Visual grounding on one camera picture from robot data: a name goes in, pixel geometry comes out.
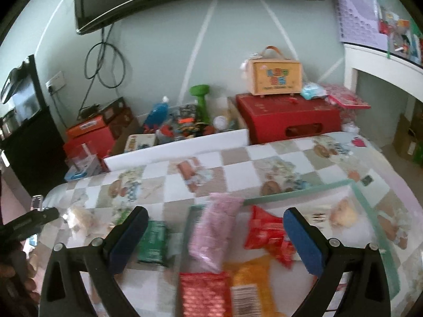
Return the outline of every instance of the pink package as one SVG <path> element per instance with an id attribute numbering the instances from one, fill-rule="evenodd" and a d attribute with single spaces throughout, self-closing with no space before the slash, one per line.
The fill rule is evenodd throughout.
<path id="1" fill-rule="evenodd" d="M 220 273 L 235 217 L 244 199 L 222 193 L 210 193 L 210 198 L 210 205 L 194 227 L 188 250 L 204 269 Z"/>

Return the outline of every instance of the green snack package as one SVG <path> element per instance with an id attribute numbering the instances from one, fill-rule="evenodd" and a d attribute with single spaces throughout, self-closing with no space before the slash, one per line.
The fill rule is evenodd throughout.
<path id="1" fill-rule="evenodd" d="M 166 266 L 169 233 L 163 221 L 149 221 L 149 226 L 138 244 L 138 262 Z"/>

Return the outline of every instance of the blue bottle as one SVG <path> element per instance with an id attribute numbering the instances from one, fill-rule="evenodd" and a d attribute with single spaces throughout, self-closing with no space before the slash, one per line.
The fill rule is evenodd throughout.
<path id="1" fill-rule="evenodd" d="M 145 119 L 144 125 L 149 129 L 153 129 L 154 127 L 159 128 L 168 117 L 168 102 L 168 97 L 164 96 L 162 102 L 155 104 Z"/>

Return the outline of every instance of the power outlet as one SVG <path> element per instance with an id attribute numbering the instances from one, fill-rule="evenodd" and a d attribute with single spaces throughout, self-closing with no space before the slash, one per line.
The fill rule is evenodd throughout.
<path id="1" fill-rule="evenodd" d="M 53 87 L 53 92 L 57 92 L 60 88 L 65 86 L 65 76 L 61 71 L 59 71 L 56 75 L 54 75 L 50 80 L 46 82 L 47 91 L 49 87 Z"/>

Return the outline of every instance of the black cable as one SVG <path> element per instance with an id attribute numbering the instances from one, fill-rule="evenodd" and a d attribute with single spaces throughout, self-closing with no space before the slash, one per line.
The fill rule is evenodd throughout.
<path id="1" fill-rule="evenodd" d="M 65 129 L 67 129 L 68 127 L 66 126 L 66 123 L 65 123 L 65 121 L 63 120 L 63 117 L 62 117 L 62 115 L 61 115 L 61 114 L 60 114 L 60 112 L 59 112 L 59 108 L 57 107 L 56 100 L 54 99 L 54 95 L 53 95 L 53 94 L 51 94 L 51 97 L 52 97 L 52 100 L 53 100 L 53 103 L 54 103 L 54 107 L 56 108 L 56 112 L 57 112 L 57 114 L 59 115 L 59 119 L 60 119 L 60 121 L 62 122 L 62 124 L 63 124 L 63 126 L 65 127 Z"/>
<path id="2" fill-rule="evenodd" d="M 124 80 L 124 78 L 126 76 L 126 64 L 125 64 L 125 59 L 124 59 L 122 53 L 119 51 L 119 49 L 116 46 L 114 46 L 113 44 L 111 44 L 111 43 L 108 42 L 110 33 L 111 33 L 112 29 L 113 29 L 113 26 L 114 26 L 114 24 L 112 24 L 111 27 L 109 28 L 109 31 L 108 31 L 107 36 L 106 36 L 106 39 L 104 39 L 104 28 L 102 28 L 102 30 L 101 30 L 101 37 L 102 37 L 101 42 L 99 42 L 99 43 L 95 44 L 94 46 L 92 46 L 91 49 L 88 51 L 87 56 L 85 57 L 84 76 L 85 76 L 85 78 L 87 80 L 91 80 L 91 82 L 90 82 L 90 85 L 88 86 L 88 89 L 87 89 L 87 92 L 85 94 L 84 100 L 82 101 L 81 107 L 79 108 L 77 119 L 79 118 L 79 116 L 81 114 L 81 111 L 84 109 L 85 101 L 87 100 L 88 94 L 90 93 L 90 90 L 93 87 L 93 84 L 94 84 L 94 81 L 95 81 L 96 78 L 99 79 L 100 83 L 104 87 L 109 88 L 109 89 L 115 89 L 115 88 L 119 87 L 122 84 L 122 82 L 123 82 L 123 80 Z M 89 58 L 91 52 L 97 46 L 99 46 L 100 49 L 99 49 L 99 53 L 97 55 L 96 70 L 94 71 L 94 74 L 93 75 L 89 76 L 88 73 L 87 73 L 88 58 Z M 112 48 L 112 50 L 113 50 L 113 56 L 115 57 L 117 55 L 121 59 L 122 65 L 123 65 L 122 79 L 119 81 L 119 83 L 116 83 L 115 82 L 115 85 L 113 85 L 113 86 L 109 86 L 109 85 L 105 84 L 104 81 L 102 80 L 101 76 L 100 76 L 100 70 L 101 70 L 101 68 L 103 66 L 103 63 L 104 63 L 104 56 L 106 54 L 106 48 L 107 48 L 107 46 L 109 46 L 109 47 Z"/>

